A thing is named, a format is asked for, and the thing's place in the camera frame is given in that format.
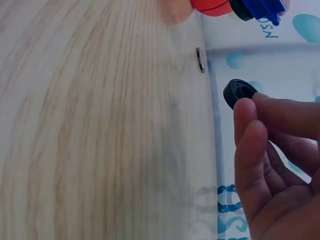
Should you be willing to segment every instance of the blue dot pattern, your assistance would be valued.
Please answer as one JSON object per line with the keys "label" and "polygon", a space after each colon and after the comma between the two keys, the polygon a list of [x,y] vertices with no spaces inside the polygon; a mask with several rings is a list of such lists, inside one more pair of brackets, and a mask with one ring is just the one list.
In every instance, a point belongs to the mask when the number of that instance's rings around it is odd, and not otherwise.
{"label": "blue dot pattern", "polygon": [[310,14],[298,14],[292,19],[298,34],[309,43],[320,43],[320,18]]}
{"label": "blue dot pattern", "polygon": [[231,52],[226,57],[226,63],[232,69],[241,69],[245,65],[245,56],[242,52]]}

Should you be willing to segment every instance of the black rubber ring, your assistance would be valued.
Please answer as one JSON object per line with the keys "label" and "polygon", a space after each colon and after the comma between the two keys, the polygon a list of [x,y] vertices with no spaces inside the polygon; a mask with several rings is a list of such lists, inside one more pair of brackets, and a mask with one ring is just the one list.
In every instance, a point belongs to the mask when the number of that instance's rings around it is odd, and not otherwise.
{"label": "black rubber ring", "polygon": [[252,99],[258,91],[246,81],[232,79],[223,90],[223,97],[230,108],[234,109],[239,99]]}
{"label": "black rubber ring", "polygon": [[254,18],[242,0],[229,0],[229,4],[234,13],[243,21],[248,21]]}

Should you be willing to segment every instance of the finger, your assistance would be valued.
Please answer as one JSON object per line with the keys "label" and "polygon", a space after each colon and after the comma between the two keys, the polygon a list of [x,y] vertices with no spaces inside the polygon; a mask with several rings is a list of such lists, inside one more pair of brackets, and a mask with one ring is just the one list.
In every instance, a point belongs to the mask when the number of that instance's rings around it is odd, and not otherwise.
{"label": "finger", "polygon": [[287,187],[306,184],[305,181],[303,181],[300,177],[295,175],[285,166],[284,162],[281,160],[279,154],[277,153],[277,150],[270,142],[266,146],[266,152],[268,154],[268,158],[272,168],[283,179]]}
{"label": "finger", "polygon": [[258,119],[255,103],[249,98],[241,98],[234,106],[233,119],[234,142],[237,145],[248,124]]}
{"label": "finger", "polygon": [[292,136],[317,140],[320,103],[269,98],[261,93],[254,94],[252,100],[259,120],[267,128]]}
{"label": "finger", "polygon": [[[270,232],[279,219],[282,219],[290,212],[298,209],[299,207],[305,205],[312,198],[310,189],[306,186],[292,186],[286,191],[279,193],[275,196],[272,201],[266,205],[259,213],[259,215],[254,219],[254,223],[251,227],[251,237],[252,239],[263,239],[266,237],[266,231]],[[303,238],[279,238],[279,239],[303,239]]]}
{"label": "finger", "polygon": [[280,14],[279,14],[280,16],[283,16],[283,15],[289,10],[289,7],[290,7],[290,0],[283,0],[283,3],[284,3],[284,5],[285,5],[286,11],[280,13]]}
{"label": "finger", "polygon": [[268,185],[272,196],[274,196],[284,191],[287,188],[287,184],[271,165],[272,159],[270,159],[270,157],[273,156],[269,156],[268,154],[268,145],[270,145],[269,142],[267,144],[267,151],[264,153],[263,157],[263,174],[265,182]]}
{"label": "finger", "polygon": [[314,175],[320,167],[319,151],[308,139],[291,136],[274,129],[269,129],[269,139],[277,145],[286,158],[308,174]]}
{"label": "finger", "polygon": [[247,126],[235,151],[235,187],[249,225],[272,199],[264,177],[263,158],[267,143],[266,127],[254,120]]}

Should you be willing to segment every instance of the wood grain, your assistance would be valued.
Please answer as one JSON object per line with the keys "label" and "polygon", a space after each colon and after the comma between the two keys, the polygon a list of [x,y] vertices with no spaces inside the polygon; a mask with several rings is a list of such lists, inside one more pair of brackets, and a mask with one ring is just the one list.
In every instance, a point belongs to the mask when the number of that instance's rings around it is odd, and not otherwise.
{"label": "wood grain", "polygon": [[185,0],[0,0],[0,239],[216,239],[196,47]]}

